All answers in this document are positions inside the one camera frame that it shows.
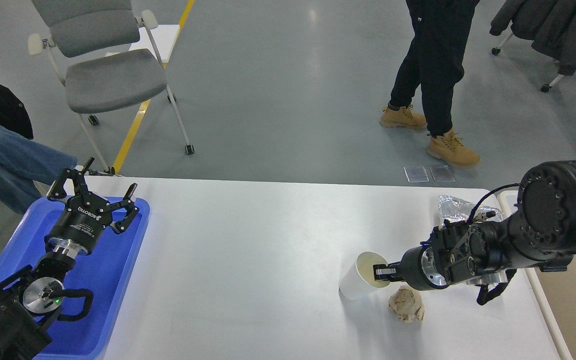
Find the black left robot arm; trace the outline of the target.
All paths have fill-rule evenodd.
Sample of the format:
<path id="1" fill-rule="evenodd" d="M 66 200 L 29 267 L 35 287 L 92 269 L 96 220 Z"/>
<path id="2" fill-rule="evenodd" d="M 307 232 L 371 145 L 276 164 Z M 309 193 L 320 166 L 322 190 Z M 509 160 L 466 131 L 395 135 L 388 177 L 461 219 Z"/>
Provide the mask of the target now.
<path id="1" fill-rule="evenodd" d="M 85 171 L 64 169 L 46 199 L 64 204 L 62 213 L 43 237 L 45 253 L 36 265 L 25 265 L 0 281 L 0 360 L 30 360 L 52 341 L 55 322 L 77 322 L 93 306 L 94 292 L 66 287 L 67 274 L 78 256 L 93 253 L 105 230 L 125 233 L 140 212 L 134 198 L 137 183 L 112 202 L 89 190 Z"/>

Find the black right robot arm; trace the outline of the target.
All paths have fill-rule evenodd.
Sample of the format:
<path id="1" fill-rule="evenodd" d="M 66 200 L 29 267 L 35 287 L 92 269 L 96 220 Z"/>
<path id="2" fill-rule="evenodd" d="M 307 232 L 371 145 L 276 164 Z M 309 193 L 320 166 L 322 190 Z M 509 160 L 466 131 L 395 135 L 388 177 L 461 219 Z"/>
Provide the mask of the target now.
<path id="1" fill-rule="evenodd" d="M 518 269 L 564 272 L 576 255 L 576 161 L 543 162 L 518 184 L 517 210 L 503 221 L 471 210 L 466 220 L 434 227 L 402 259 L 368 267 L 377 284 L 404 281 L 418 291 L 459 283 L 479 288 L 486 305 L 505 291 Z"/>

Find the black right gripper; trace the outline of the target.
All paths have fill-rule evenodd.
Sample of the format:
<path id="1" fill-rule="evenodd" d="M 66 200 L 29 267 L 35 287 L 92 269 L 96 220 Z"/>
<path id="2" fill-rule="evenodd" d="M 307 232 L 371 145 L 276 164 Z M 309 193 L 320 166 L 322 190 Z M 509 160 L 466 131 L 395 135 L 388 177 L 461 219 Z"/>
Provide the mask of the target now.
<path id="1" fill-rule="evenodd" d="M 443 290 L 449 285 L 435 268 L 431 246 L 418 246 L 406 251 L 400 262 L 373 264 L 375 281 L 404 281 L 418 291 Z"/>

